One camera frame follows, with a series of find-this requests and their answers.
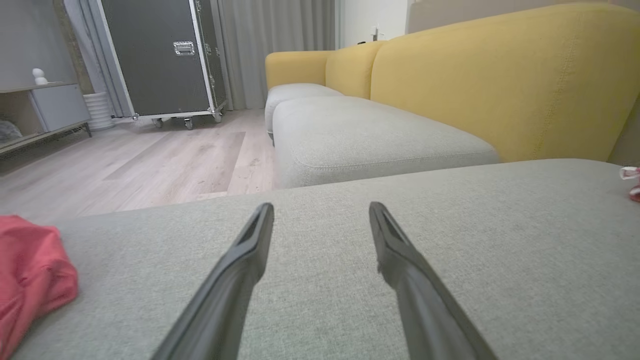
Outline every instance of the grey sofa cushion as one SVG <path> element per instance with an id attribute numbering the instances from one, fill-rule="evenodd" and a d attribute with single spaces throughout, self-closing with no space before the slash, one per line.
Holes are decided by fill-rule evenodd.
<path id="1" fill-rule="evenodd" d="M 274 130 L 281 188 L 500 161 L 469 133 L 359 97 L 287 101 Z"/>
<path id="2" fill-rule="evenodd" d="M 240 359 L 402 359 L 367 208 L 382 201 L 500 359 L 637 359 L 640 204 L 618 167 L 540 160 L 223 197 L 59 224 L 71 304 L 14 360 L 147 359 L 261 202 L 275 206 Z"/>
<path id="3" fill-rule="evenodd" d="M 284 84 L 269 89 L 267 103 L 264 106 L 264 122 L 267 132 L 273 132 L 273 112 L 278 104 L 286 100 L 313 96 L 342 96 L 342 93 L 326 86 L 308 83 Z"/>

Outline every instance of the sofa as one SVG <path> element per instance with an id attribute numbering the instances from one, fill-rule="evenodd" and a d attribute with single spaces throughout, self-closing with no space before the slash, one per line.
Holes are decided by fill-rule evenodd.
<path id="1" fill-rule="evenodd" d="M 640 94 L 638 63 L 640 13 L 601 3 L 270 54 L 265 121 L 278 186 L 607 161 Z"/>
<path id="2" fill-rule="evenodd" d="M 150 358 L 263 202 L 275 207 L 271 248 L 238 358 L 406 359 L 396 294 L 376 271 L 371 201 L 499 359 L 637 359 L 640 204 L 618 170 L 521 161 L 60 222 L 78 298 L 34 323 L 12 359 Z"/>

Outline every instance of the white ribbed container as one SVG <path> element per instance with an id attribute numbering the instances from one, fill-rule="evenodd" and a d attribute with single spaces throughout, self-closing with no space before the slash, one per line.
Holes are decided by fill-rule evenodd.
<path id="1" fill-rule="evenodd" d="M 109 129 L 116 126 L 111 118 L 109 98 L 106 92 L 83 95 L 83 97 L 91 115 L 91 120 L 89 121 L 89 129 L 91 131 Z"/>

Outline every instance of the red cloth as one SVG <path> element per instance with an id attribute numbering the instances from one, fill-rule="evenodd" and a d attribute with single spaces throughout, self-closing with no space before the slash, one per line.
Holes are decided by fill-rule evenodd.
<path id="1" fill-rule="evenodd" d="M 0 217 L 0 360 L 9 358 L 35 318 L 76 297 L 77 278 L 58 229 Z"/>

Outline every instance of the yellow sofa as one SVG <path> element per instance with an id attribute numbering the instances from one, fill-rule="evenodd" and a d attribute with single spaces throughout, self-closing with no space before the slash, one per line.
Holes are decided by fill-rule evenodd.
<path id="1" fill-rule="evenodd" d="M 640 13 L 579 3 L 337 51 L 274 53 L 266 70 L 269 96 L 315 83 L 475 135 L 501 161 L 606 161 L 640 94 L 639 64 Z"/>

